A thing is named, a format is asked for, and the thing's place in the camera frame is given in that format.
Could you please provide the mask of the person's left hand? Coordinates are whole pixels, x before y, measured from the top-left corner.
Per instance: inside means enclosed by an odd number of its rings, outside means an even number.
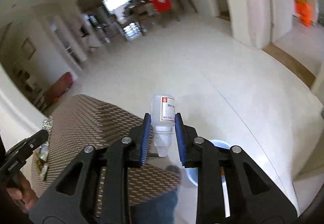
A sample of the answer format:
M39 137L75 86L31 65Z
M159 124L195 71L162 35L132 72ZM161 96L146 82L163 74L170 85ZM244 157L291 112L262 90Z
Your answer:
M6 188L9 196L24 212L29 212L37 203L38 197L24 175L19 175L20 188Z

